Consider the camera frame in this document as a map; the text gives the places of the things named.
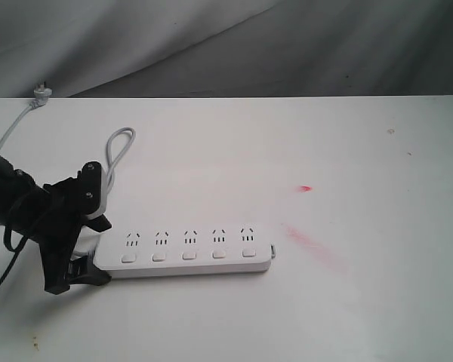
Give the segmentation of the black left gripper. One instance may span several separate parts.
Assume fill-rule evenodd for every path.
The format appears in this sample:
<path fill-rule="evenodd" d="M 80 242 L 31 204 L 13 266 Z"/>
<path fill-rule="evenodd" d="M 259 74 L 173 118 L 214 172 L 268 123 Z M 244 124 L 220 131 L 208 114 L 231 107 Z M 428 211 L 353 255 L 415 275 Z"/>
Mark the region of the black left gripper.
<path fill-rule="evenodd" d="M 77 178 L 68 178 L 44 189 L 51 196 L 51 211 L 39 223 L 38 243 L 45 291 L 54 295 L 66 292 L 71 285 L 103 286 L 111 276 L 94 264 L 94 252 L 74 252 L 82 230 L 81 186 Z M 112 228 L 104 214 L 85 220 L 84 226 L 102 233 Z"/>

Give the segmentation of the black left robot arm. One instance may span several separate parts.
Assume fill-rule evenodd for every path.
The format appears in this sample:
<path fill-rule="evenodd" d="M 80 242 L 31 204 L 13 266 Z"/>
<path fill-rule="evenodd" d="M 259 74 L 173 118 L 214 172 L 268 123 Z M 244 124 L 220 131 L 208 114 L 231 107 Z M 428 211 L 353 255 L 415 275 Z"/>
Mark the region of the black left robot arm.
<path fill-rule="evenodd" d="M 73 284 L 102 286 L 111 277 L 91 253 L 73 258 L 83 228 L 111 229 L 105 217 L 106 174 L 89 161 L 75 177 L 38 186 L 26 172 L 0 156 L 0 225 L 5 248 L 18 256 L 28 240 L 39 246 L 45 291 L 58 295 Z"/>

